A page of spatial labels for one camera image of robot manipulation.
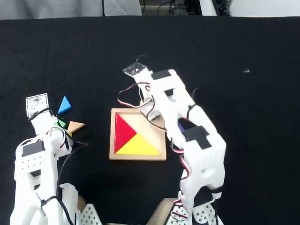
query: gray fabric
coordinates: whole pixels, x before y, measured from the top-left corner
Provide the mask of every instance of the gray fabric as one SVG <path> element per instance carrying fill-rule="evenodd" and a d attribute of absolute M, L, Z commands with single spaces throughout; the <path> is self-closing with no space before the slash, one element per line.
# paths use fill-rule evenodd
<path fill-rule="evenodd" d="M 105 15 L 142 15 L 139 0 L 104 0 Z M 102 0 L 0 0 L 0 20 L 102 16 Z"/>

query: black table surface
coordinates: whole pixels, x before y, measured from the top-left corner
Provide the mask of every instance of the black table surface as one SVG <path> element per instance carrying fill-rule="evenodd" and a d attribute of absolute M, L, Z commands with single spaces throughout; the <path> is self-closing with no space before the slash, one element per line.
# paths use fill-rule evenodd
<path fill-rule="evenodd" d="M 227 225 L 297 224 L 300 18 L 110 17 L 0 22 L 0 221 L 14 206 L 15 149 L 34 136 L 25 97 L 48 93 L 65 121 L 86 123 L 90 144 L 68 162 L 74 184 L 104 222 L 145 224 L 175 198 L 182 167 L 110 161 L 111 108 L 134 81 L 122 69 L 140 54 L 153 71 L 173 68 L 227 143 L 218 211 Z M 137 92 L 127 100 L 134 100 Z"/>

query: yellow triangle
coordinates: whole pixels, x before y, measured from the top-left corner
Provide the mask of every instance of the yellow triangle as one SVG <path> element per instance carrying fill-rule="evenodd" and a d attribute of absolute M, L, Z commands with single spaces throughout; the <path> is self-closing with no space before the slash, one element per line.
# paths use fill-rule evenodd
<path fill-rule="evenodd" d="M 75 131 L 83 128 L 85 126 L 84 123 L 78 123 L 74 121 L 70 121 L 69 127 L 67 128 L 68 133 L 74 133 Z"/>
<path fill-rule="evenodd" d="M 150 145 L 143 136 L 136 134 L 116 154 L 126 155 L 159 155 L 160 153 Z"/>

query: wire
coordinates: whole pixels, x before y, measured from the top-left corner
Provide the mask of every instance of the wire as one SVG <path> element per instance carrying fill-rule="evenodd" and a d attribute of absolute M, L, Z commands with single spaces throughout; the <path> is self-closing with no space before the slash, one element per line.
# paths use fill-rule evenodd
<path fill-rule="evenodd" d="M 184 152 L 183 149 L 180 149 L 178 147 L 174 147 L 175 145 L 173 144 L 173 139 L 171 138 L 171 149 L 173 150 L 173 152 L 178 153 L 178 154 L 182 154 Z"/>
<path fill-rule="evenodd" d="M 142 13 L 145 11 L 145 8 L 146 8 L 146 0 L 143 1 L 143 4 L 144 4 L 144 6 L 142 8 Z"/>
<path fill-rule="evenodd" d="M 140 86 L 139 86 L 139 96 L 140 96 L 141 101 L 143 101 L 142 96 L 141 96 L 141 88 L 140 88 Z"/>
<path fill-rule="evenodd" d="M 172 214 L 174 214 L 174 215 L 176 215 L 176 216 L 179 216 L 179 217 L 182 217 L 182 218 L 184 218 L 184 219 L 183 219 L 183 220 L 179 220 L 179 219 L 173 217 Z M 184 221 L 184 220 L 188 219 L 187 216 L 182 215 L 181 213 L 177 213 L 177 212 L 171 212 L 171 217 L 173 217 L 173 219 L 176 219 L 176 220 L 178 220 L 178 221 Z"/>
<path fill-rule="evenodd" d="M 160 127 L 160 126 L 158 126 L 158 125 L 152 123 L 152 122 L 149 120 L 149 114 L 153 111 L 153 109 L 154 109 L 154 107 L 155 107 L 155 100 L 154 100 L 154 98 L 153 98 L 153 95 L 151 95 L 151 96 L 152 96 L 152 99 L 153 99 L 153 106 L 152 106 L 152 108 L 150 109 L 150 111 L 147 113 L 146 119 L 147 119 L 147 121 L 148 121 L 151 125 L 153 125 L 153 126 L 155 126 L 156 128 L 158 128 L 158 129 L 163 130 L 163 131 L 166 132 L 166 131 L 167 131 L 166 128 Z"/>
<path fill-rule="evenodd" d="M 132 104 L 130 104 L 130 103 L 123 102 L 123 101 L 121 101 L 121 100 L 119 99 L 120 94 L 121 94 L 122 92 L 128 91 L 129 89 L 131 89 L 131 88 L 133 88 L 134 86 L 137 86 L 137 85 L 139 85 L 139 84 L 147 84 L 147 85 L 150 85 L 150 83 L 148 83 L 148 82 L 138 82 L 138 83 L 132 84 L 131 86 L 129 86 L 129 87 L 126 88 L 125 90 L 121 90 L 121 91 L 118 93 L 118 97 L 117 97 L 118 102 L 119 102 L 120 104 L 122 104 L 122 105 L 126 105 L 126 106 L 132 107 L 132 108 L 134 108 L 134 109 L 138 109 L 138 108 L 141 108 L 141 107 L 143 107 L 144 105 L 148 104 L 150 101 L 152 101 L 152 99 L 150 98 L 150 99 L 149 99 L 148 101 L 146 101 L 145 103 L 140 104 L 140 105 L 138 105 L 138 106 L 135 106 L 135 105 L 132 105 Z"/>
<path fill-rule="evenodd" d="M 55 115 L 55 114 L 53 113 L 53 111 L 52 111 L 51 108 L 45 108 L 45 109 L 43 109 L 43 110 L 41 110 L 41 111 L 39 111 L 39 112 L 35 112 L 32 116 L 30 116 L 30 117 L 28 118 L 28 120 L 33 120 L 33 119 L 36 118 L 39 114 L 41 114 L 41 113 L 43 113 L 43 112 L 45 112 L 45 111 L 48 111 L 48 110 L 49 110 L 49 112 L 50 112 L 50 114 L 51 114 L 52 116 Z"/>
<path fill-rule="evenodd" d="M 161 4 L 161 5 L 157 8 L 157 15 L 159 15 L 159 9 L 160 9 L 162 6 L 164 6 L 164 5 L 168 4 L 168 3 L 171 3 L 171 4 L 172 4 L 172 2 L 173 2 L 173 0 L 171 0 L 171 1 L 166 1 L 166 2 L 164 2 L 163 4 Z"/>
<path fill-rule="evenodd" d="M 62 125 L 60 124 L 58 115 L 56 117 L 58 119 L 58 121 L 57 121 L 58 126 L 60 126 L 63 129 Z M 83 145 L 88 144 L 88 143 L 85 143 L 85 142 L 80 142 L 80 141 L 75 140 L 73 137 L 71 137 L 71 135 L 69 135 L 69 133 L 65 129 L 64 129 L 64 131 L 65 131 L 65 134 L 68 136 L 68 138 L 70 138 L 74 143 L 83 144 Z"/>
<path fill-rule="evenodd" d="M 102 16 L 105 16 L 105 13 L 104 13 L 104 0 L 102 0 Z"/>
<path fill-rule="evenodd" d="M 54 127 L 51 127 L 51 128 L 47 131 L 46 135 L 48 135 L 48 133 L 49 133 L 53 128 L 58 128 L 58 129 L 61 130 L 61 132 L 63 133 L 64 141 L 63 141 L 63 143 L 60 145 L 60 148 L 62 148 L 62 147 L 64 146 L 64 144 L 66 143 L 66 131 L 65 131 L 63 128 L 61 128 L 61 127 L 54 126 Z"/>
<path fill-rule="evenodd" d="M 180 162 L 181 162 L 182 166 L 184 167 L 184 169 L 187 171 L 187 175 L 180 179 L 182 181 L 182 180 L 188 178 L 188 176 L 190 174 L 190 170 L 189 170 L 186 162 L 184 161 L 183 154 L 180 156 Z"/>
<path fill-rule="evenodd" d="M 56 199 L 58 201 L 58 203 L 61 205 L 62 209 L 64 210 L 65 214 L 66 214 L 66 217 L 67 217 L 67 221 L 69 222 L 69 224 L 71 225 L 75 225 L 76 224 L 76 213 L 75 213 L 75 223 L 73 224 L 71 218 L 70 218 L 70 215 L 69 215 L 69 212 L 66 208 L 66 205 L 64 204 L 64 202 L 59 199 L 57 196 L 52 196 L 50 198 L 48 198 L 47 200 L 41 200 L 41 208 L 43 208 L 43 206 L 45 206 L 48 202 L 50 202 L 52 199 Z"/>
<path fill-rule="evenodd" d="M 73 154 L 75 154 L 75 152 L 77 152 L 81 147 L 85 147 L 87 146 L 88 144 L 85 144 L 85 145 L 79 145 L 77 148 L 75 148 L 74 150 L 72 150 L 72 152 L 67 156 L 67 158 L 65 159 L 64 163 L 62 164 L 61 168 L 60 168 L 60 172 L 58 173 L 58 177 L 57 177 L 57 184 L 56 184 L 56 195 L 58 196 L 58 193 L 59 193 L 59 188 L 60 188 L 60 179 L 61 179 L 61 174 L 62 174 L 62 171 L 64 170 L 65 166 L 66 166 L 66 163 L 67 161 L 71 158 L 71 156 Z"/>
<path fill-rule="evenodd" d="M 27 142 L 30 142 L 30 141 L 32 141 L 33 139 L 35 139 L 35 137 L 33 137 L 33 138 L 28 138 L 28 139 L 26 139 L 26 140 L 22 141 L 22 142 L 21 142 L 21 143 L 18 145 L 18 147 L 20 147 L 20 146 L 22 146 L 22 145 L 26 144 Z"/>

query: blue triangle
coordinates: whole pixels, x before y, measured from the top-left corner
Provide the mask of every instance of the blue triangle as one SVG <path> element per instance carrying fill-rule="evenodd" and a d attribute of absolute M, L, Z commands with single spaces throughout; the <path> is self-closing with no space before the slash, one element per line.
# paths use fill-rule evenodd
<path fill-rule="evenodd" d="M 71 104 L 69 103 L 68 99 L 66 96 L 64 96 L 62 102 L 61 102 L 61 105 L 60 105 L 60 109 L 58 110 L 58 114 L 61 114 L 61 113 L 64 113 L 65 111 L 71 109 L 72 106 Z"/>

